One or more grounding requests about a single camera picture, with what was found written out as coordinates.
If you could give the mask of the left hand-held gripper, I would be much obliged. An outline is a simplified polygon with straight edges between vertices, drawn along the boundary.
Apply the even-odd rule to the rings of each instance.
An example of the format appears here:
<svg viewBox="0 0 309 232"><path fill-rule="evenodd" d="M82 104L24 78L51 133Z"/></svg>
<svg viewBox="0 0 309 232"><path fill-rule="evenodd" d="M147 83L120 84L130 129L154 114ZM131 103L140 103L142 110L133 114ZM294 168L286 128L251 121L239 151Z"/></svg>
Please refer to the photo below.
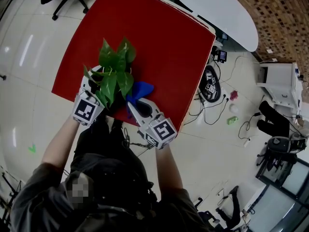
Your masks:
<svg viewBox="0 0 309 232"><path fill-rule="evenodd" d="M73 119L84 126L91 125L104 109L104 105L96 95L97 91L99 91L98 85L84 76L72 111Z"/></svg>

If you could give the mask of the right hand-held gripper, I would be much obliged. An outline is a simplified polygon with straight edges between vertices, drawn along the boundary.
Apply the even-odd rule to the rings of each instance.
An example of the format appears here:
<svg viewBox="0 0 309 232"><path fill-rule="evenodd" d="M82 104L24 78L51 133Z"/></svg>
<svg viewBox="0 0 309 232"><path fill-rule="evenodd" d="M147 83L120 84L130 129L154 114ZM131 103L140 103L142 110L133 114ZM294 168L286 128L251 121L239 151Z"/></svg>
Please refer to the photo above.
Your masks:
<svg viewBox="0 0 309 232"><path fill-rule="evenodd" d="M153 101L140 98L134 104L128 101L127 106L138 124L138 133L155 148L164 148L177 136L170 118L166 118Z"/></svg>

